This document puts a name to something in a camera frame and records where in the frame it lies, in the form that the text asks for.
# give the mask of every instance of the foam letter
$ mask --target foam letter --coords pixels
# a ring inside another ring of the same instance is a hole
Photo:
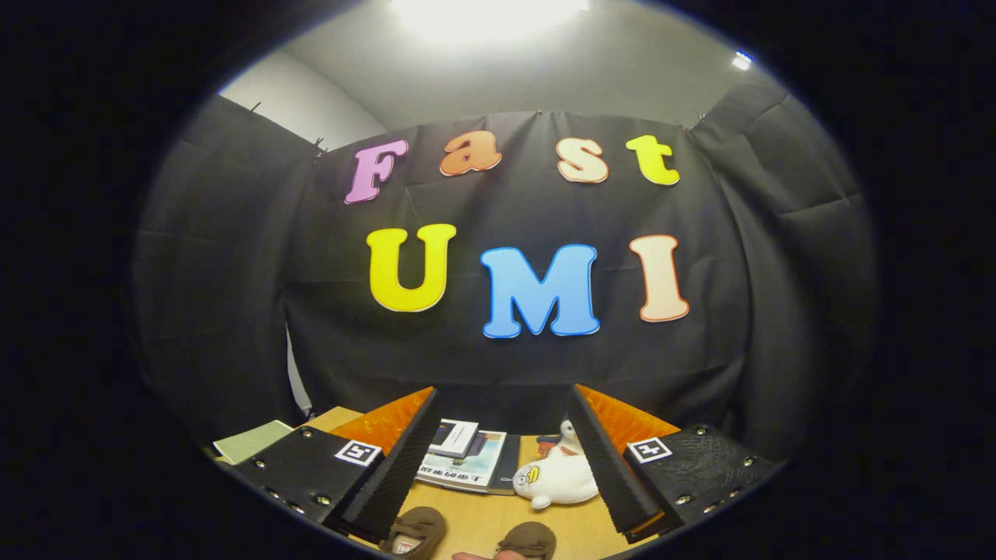
[[[673,321],[688,315],[688,302],[678,293],[674,270],[674,247],[677,239],[670,235],[647,235],[629,243],[629,250],[639,255],[643,265],[646,305],[639,317],[647,323]]]
[[[405,155],[407,152],[408,142],[405,140],[395,140],[358,151],[357,172],[353,175],[353,188],[346,195],[346,204],[376,198],[380,189],[374,186],[374,176],[380,182],[386,181],[394,167],[394,156]]]
[[[639,163],[639,170],[650,182],[656,184],[675,184],[681,178],[677,171],[664,166],[664,156],[671,155],[671,147],[663,143],[657,143],[657,138],[651,135],[644,135],[638,139],[626,142],[625,146],[636,151],[636,161]]]
[[[408,237],[403,229],[379,229],[367,236],[371,248],[371,293],[378,303],[391,311],[425,311],[439,303],[446,291],[446,246],[456,235],[448,223],[434,223],[418,228],[425,242],[425,277],[422,285],[409,290],[397,281],[397,259],[401,243]]]
[[[501,161],[495,151],[495,136],[487,131],[474,131],[460,135],[446,143],[449,153],[439,163],[439,172],[446,176],[460,175],[470,169],[483,171]]]
[[[540,282],[526,256],[515,247],[484,251],[481,263],[491,272],[491,322],[484,336],[510,339],[522,326],[512,318],[519,308],[529,331],[538,335],[557,304],[557,319],[550,324],[555,335],[591,335],[599,329],[592,313],[591,266],[598,255],[589,245],[565,245],[557,250],[547,276]]]
[[[602,182],[609,176],[609,166],[599,157],[602,147],[594,140],[560,140],[557,155],[563,160],[557,163],[557,170],[566,180]]]

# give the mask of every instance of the yellow letter u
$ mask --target yellow letter u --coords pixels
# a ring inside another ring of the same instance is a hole
[[[422,285],[409,290],[397,281],[397,259],[401,243],[408,238],[403,229],[378,229],[367,236],[371,248],[371,293],[391,311],[425,311],[439,303],[446,291],[446,247],[456,235],[448,223],[418,228],[415,234],[425,242],[425,277]]]

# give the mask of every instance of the black border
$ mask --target black border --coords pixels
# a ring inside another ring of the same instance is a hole
[[[986,371],[979,263],[991,254],[992,179],[973,157],[990,144],[975,136],[989,134],[991,5],[670,4],[751,46],[839,140],[875,214],[887,290],[870,372],[849,403],[822,411],[806,447],[751,499],[650,552],[908,558],[978,546],[969,531],[982,500],[958,485],[984,426],[973,374]],[[260,507],[203,460],[139,382],[122,296],[143,186],[184,116],[347,7],[115,1],[6,14],[8,134],[23,149],[8,162],[5,207],[7,373],[20,404],[7,470],[27,478],[10,502],[24,525],[5,539],[10,557],[359,550]]]

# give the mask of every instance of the orange foam pad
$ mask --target orange foam pad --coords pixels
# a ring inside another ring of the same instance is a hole
[[[432,387],[427,387],[397,401],[391,401],[379,409],[333,428],[330,433],[377,445],[383,449],[383,454],[387,455],[430,393]]]
[[[631,407],[619,399],[599,393],[583,385],[577,385],[578,391],[585,397],[588,406],[602,424],[613,447],[620,455],[629,442],[643,441],[651,437],[664,437],[680,431],[675,425],[645,413],[636,407]]]

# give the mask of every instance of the green notebook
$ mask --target green notebook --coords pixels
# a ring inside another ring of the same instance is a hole
[[[273,420],[249,431],[219,439],[214,443],[214,448],[218,449],[228,462],[238,464],[292,431],[294,431],[292,427],[279,420]]]

